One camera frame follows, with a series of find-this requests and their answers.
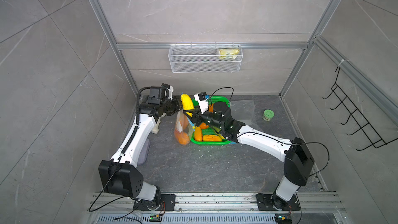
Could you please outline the clear zip-top bag blue zipper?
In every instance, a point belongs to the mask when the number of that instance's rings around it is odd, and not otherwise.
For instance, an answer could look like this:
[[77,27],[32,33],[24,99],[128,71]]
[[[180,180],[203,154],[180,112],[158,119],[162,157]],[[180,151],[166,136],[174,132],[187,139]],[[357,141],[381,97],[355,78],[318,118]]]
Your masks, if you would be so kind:
[[175,130],[177,130],[178,132],[187,133],[189,135],[190,139],[193,136],[193,126],[190,123],[187,116],[183,113],[183,110],[181,110],[177,113],[174,131]]

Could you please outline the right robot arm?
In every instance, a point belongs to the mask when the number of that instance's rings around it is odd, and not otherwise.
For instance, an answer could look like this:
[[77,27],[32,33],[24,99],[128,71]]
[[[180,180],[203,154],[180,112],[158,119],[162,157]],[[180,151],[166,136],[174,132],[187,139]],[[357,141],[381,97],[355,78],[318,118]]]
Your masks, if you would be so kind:
[[194,108],[183,113],[194,125],[204,123],[226,140],[254,147],[284,163],[284,176],[272,196],[274,205],[289,202],[307,184],[315,160],[302,139],[287,140],[255,130],[232,118],[225,102],[216,102],[212,112]]

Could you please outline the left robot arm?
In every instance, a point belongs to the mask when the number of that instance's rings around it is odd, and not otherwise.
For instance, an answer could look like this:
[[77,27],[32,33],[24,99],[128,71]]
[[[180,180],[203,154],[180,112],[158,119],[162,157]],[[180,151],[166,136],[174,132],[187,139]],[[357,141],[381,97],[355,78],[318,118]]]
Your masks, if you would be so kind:
[[181,100],[173,96],[173,91],[168,84],[138,91],[131,129],[111,159],[103,160],[98,167],[104,192],[160,204],[159,187],[145,182],[137,165],[146,140],[161,117],[182,110]]

